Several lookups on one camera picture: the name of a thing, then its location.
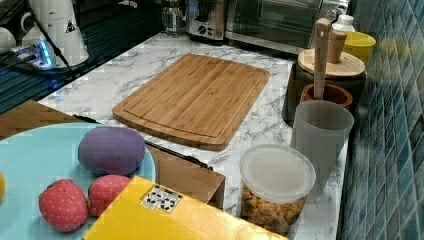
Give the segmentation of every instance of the electrical cord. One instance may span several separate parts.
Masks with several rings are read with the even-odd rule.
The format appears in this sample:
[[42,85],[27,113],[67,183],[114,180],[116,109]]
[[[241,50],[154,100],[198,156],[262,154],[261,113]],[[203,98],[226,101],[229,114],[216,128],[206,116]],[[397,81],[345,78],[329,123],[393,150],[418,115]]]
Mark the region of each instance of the electrical cord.
[[11,53],[11,52],[8,52],[4,57],[2,57],[1,59],[0,59],[0,63],[3,63],[3,61],[4,60],[6,60],[6,58],[8,58],[8,57],[10,57],[10,56],[12,56],[13,55],[13,53]]
[[66,65],[66,67],[68,68],[68,70],[71,72],[72,78],[75,78],[75,75],[74,75],[74,72],[72,71],[71,66],[69,66],[69,63],[66,60],[65,56],[63,56],[62,51],[60,51],[60,49],[56,46],[56,44],[54,44],[53,40],[50,38],[49,34],[46,32],[46,30],[44,29],[43,25],[38,20],[37,14],[35,13],[34,9],[32,8],[31,3],[29,2],[29,0],[25,0],[25,2],[26,2],[27,6],[29,8],[29,13],[32,16],[32,19],[34,20],[35,24],[37,24],[37,26],[40,29],[41,33],[46,38],[46,41],[48,43],[50,43],[50,45],[52,46],[53,52],[56,54],[56,56],[58,56],[58,57],[60,57],[60,59],[62,59],[63,63]]
[[6,69],[9,69],[9,68],[14,67],[14,66],[16,66],[16,65],[18,65],[18,64],[21,64],[21,63],[26,63],[26,62],[31,61],[31,60],[34,60],[34,59],[36,59],[36,58],[37,58],[37,57],[36,57],[35,55],[31,55],[31,56],[25,57],[24,59],[22,59],[22,60],[21,60],[21,61],[19,61],[19,62],[12,63],[12,64],[10,64],[10,65],[8,65],[8,66],[4,67],[4,68],[0,68],[0,73],[1,73],[1,72],[3,72],[3,71],[4,71],[4,70],[6,70]]

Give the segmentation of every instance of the blue tile wall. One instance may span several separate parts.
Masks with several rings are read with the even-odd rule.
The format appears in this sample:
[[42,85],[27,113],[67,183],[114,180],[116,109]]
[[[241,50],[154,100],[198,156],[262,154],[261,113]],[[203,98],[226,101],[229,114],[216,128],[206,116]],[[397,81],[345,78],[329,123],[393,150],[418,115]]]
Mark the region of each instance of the blue tile wall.
[[355,114],[341,239],[424,240],[424,0],[378,4]]

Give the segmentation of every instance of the stainless steel appliance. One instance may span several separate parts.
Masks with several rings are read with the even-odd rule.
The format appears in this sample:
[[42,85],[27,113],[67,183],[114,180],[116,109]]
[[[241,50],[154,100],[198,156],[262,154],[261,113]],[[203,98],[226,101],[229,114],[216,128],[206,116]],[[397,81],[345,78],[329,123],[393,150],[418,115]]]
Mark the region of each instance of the stainless steel appliance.
[[186,32],[192,36],[223,40],[227,0],[188,0]]
[[316,20],[334,9],[345,14],[349,1],[230,0],[225,37],[299,54],[313,47]]

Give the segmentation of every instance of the knob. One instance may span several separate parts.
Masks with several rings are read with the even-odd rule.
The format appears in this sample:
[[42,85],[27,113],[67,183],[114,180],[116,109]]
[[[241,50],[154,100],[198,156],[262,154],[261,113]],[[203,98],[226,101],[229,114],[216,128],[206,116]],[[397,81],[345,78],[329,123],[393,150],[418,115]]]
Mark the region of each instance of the knob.
[[206,28],[203,27],[203,26],[200,26],[199,29],[198,29],[198,31],[199,31],[200,34],[205,34],[206,33]]

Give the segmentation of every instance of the kitchen counter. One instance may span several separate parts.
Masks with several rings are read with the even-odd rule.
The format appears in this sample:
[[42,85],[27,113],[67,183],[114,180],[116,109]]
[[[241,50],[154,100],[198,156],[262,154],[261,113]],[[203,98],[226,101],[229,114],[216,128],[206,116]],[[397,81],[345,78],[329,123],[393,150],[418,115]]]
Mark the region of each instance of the kitchen counter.
[[[185,155],[192,155],[226,176],[224,209],[236,214],[239,202],[240,157],[249,148],[267,143],[288,145],[292,129],[283,121],[281,110],[293,62],[231,46],[210,46],[158,34],[90,73],[40,100],[67,114],[93,118],[109,126],[125,127],[113,119],[112,108],[140,86],[187,53],[212,56],[263,68],[271,77],[243,120],[227,148],[220,152],[200,150],[141,133],[153,143]],[[346,147],[323,195],[305,205],[298,220],[295,239],[335,239]]]

